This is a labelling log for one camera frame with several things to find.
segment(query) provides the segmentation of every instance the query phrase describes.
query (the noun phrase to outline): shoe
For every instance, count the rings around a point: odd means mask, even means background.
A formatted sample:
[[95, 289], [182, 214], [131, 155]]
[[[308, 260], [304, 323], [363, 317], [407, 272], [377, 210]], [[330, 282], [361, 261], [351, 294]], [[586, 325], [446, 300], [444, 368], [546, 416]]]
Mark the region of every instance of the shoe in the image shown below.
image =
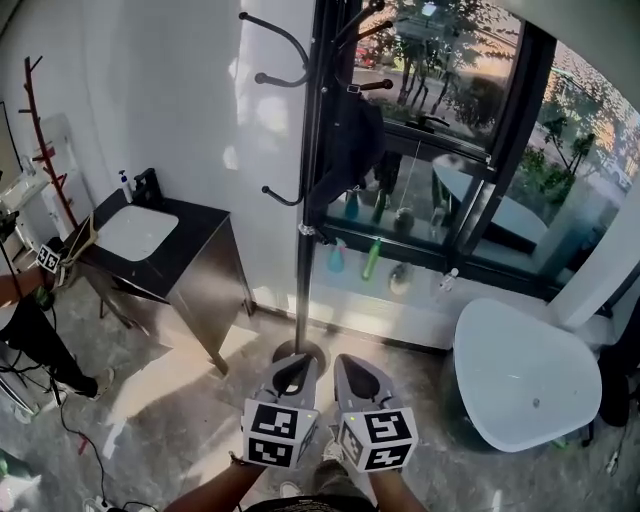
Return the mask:
[[295, 498], [296, 496], [302, 496], [302, 491], [293, 482], [283, 482], [280, 484], [280, 497], [281, 498]]
[[327, 446], [324, 447], [324, 451], [322, 452], [322, 461], [327, 460], [335, 460], [337, 462], [344, 462], [344, 452], [342, 451], [342, 446], [340, 446], [336, 441], [329, 441]]
[[113, 379], [115, 378], [115, 376], [116, 372], [113, 370], [113, 368], [107, 368], [100, 375], [95, 377], [96, 382], [98, 383], [98, 392], [95, 396], [92, 396], [90, 400], [93, 400], [94, 402], [100, 400], [100, 397], [104, 395], [111, 387], [111, 384], [113, 384]]

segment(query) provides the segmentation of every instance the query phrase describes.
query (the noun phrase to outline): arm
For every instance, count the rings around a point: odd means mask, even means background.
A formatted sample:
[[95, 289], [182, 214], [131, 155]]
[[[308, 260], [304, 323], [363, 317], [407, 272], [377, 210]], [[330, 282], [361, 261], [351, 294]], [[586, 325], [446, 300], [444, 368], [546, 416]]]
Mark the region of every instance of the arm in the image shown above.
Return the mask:
[[[39, 286], [44, 286], [43, 270], [40, 267], [34, 267], [26, 272], [17, 274], [18, 283], [20, 284], [20, 290], [22, 296], [26, 297], [33, 290]], [[12, 275], [0, 276], [0, 307], [14, 304], [20, 300], [20, 295], [16, 289], [16, 284], [13, 281]]]
[[231, 464], [213, 480], [178, 498], [164, 512], [233, 512], [265, 469]]
[[369, 481], [378, 500], [380, 512], [428, 512], [404, 483], [397, 471], [377, 471], [369, 473]]

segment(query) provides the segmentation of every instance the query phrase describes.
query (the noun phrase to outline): black metal coat rack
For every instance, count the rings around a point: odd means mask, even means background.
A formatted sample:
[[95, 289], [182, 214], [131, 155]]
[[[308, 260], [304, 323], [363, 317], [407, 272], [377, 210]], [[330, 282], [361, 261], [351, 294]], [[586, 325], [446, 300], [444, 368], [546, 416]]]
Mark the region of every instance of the black metal coat rack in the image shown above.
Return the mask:
[[390, 21], [385, 21], [365, 32], [359, 33], [358, 31], [362, 22], [384, 9], [384, 0], [369, 0], [368, 5], [353, 16], [341, 29], [337, 30], [337, 33], [335, 24], [329, 21], [326, 4], [327, 2], [322, 0], [316, 2], [311, 57], [307, 55], [298, 40], [286, 30], [246, 12], [239, 15], [241, 20], [249, 21], [275, 32], [289, 41], [300, 55], [305, 70], [304, 75], [295, 81], [283, 80], [265, 73], [256, 74], [255, 81], [259, 84], [270, 84], [277, 87], [299, 87], [308, 84], [298, 197], [289, 201], [268, 186], [262, 187], [262, 192], [285, 206], [296, 206], [302, 203], [302, 222], [298, 226], [295, 338], [280, 345], [273, 355], [273, 360], [276, 361], [292, 354], [307, 353], [318, 360], [320, 374], [327, 365], [325, 355], [317, 345], [306, 339], [306, 334], [315, 243], [316, 239], [322, 243], [328, 243], [328, 240], [315, 225], [313, 212], [306, 199], [316, 183], [316, 170], [318, 160], [321, 157], [323, 102], [326, 101], [327, 93], [335, 87], [344, 88], [355, 94], [359, 94], [360, 91], [391, 89], [393, 87], [391, 80], [361, 85], [348, 83], [341, 78], [340, 70], [342, 57], [347, 54], [346, 50], [353, 49], [357, 42], [365, 37], [393, 26]]

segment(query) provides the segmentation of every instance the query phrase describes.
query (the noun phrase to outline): marble floor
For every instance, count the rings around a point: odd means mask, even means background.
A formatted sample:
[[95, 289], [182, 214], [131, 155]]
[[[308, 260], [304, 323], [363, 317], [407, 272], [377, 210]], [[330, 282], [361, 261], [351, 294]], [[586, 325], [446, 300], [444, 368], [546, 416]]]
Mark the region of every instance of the marble floor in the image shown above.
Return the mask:
[[[180, 494], [216, 475], [228, 451], [241, 449], [242, 404], [271, 354], [293, 335], [289, 321], [257, 313], [240, 317], [223, 346], [230, 372], [221, 378], [197, 353], [170, 349], [143, 333], [125, 329], [112, 314], [98, 318], [99, 301], [86, 281], [78, 281], [57, 301], [58, 332], [87, 374], [109, 365], [113, 387], [98, 401], [71, 397], [65, 419], [98, 446], [106, 470], [107, 498], [122, 505], [137, 500], [159, 510]], [[438, 356], [391, 348], [371, 341], [310, 329], [310, 339], [333, 358], [363, 357], [384, 369], [416, 415], [420, 444], [404, 471], [418, 498], [432, 512], [473, 511], [637, 511], [640, 495], [640, 420], [624, 433], [618, 469], [605, 466], [623, 431], [597, 425], [596, 440], [583, 449], [553, 445], [519, 454], [479, 454], [456, 446], [443, 430], [438, 411]], [[41, 412], [30, 425], [15, 420], [0, 399], [0, 447], [42, 475], [15, 510], [82, 510], [100, 489], [100, 472], [87, 447], [63, 430], [58, 409]], [[300, 471], [266, 471], [242, 504], [277, 496], [279, 484], [304, 486], [329, 439], [335, 414], [331, 368], [319, 380], [316, 408], [321, 429]], [[371, 489], [362, 478], [365, 492]]]

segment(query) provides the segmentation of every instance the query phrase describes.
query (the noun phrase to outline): person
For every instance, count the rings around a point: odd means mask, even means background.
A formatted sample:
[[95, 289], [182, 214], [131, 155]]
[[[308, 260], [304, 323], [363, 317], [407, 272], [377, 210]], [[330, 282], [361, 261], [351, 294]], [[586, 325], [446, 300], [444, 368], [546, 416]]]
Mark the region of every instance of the person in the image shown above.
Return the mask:
[[17, 350], [17, 358], [24, 353], [44, 366], [64, 391], [100, 398], [113, 382], [113, 369], [95, 378], [85, 376], [31, 295], [40, 286], [51, 288], [53, 274], [35, 266], [14, 277], [4, 258], [0, 274], [0, 341]]
[[[237, 459], [213, 480], [171, 503], [165, 512], [233, 512], [266, 469]], [[302, 495], [291, 482], [280, 487], [280, 499], [263, 501], [246, 512], [374, 512], [369, 498], [349, 478], [342, 465], [344, 453], [331, 441], [322, 454], [311, 482], [311, 495]], [[368, 473], [381, 512], [427, 512], [395, 470]]]

